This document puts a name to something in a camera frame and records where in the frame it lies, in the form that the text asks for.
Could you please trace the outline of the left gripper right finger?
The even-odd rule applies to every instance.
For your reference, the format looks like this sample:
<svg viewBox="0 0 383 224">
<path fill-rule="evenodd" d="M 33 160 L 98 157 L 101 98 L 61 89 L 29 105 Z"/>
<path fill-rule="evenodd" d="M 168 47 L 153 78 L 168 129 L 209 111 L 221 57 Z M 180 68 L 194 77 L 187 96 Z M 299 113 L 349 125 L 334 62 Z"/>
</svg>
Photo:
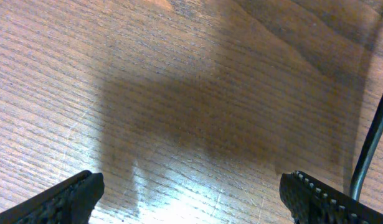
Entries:
<svg viewBox="0 0 383 224">
<path fill-rule="evenodd" d="M 383 214 L 298 170 L 281 175 L 279 192 L 295 223 L 383 224 Z"/>
</svg>

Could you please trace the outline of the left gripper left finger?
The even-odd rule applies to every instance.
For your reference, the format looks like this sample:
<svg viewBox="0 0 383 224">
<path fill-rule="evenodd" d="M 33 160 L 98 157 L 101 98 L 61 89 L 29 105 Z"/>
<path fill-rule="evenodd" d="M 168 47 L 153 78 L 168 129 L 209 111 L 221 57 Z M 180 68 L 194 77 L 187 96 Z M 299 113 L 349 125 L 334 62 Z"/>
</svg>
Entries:
<svg viewBox="0 0 383 224">
<path fill-rule="evenodd" d="M 103 174 L 89 170 L 0 213 L 0 223 L 87 224 L 105 189 Z"/>
</svg>

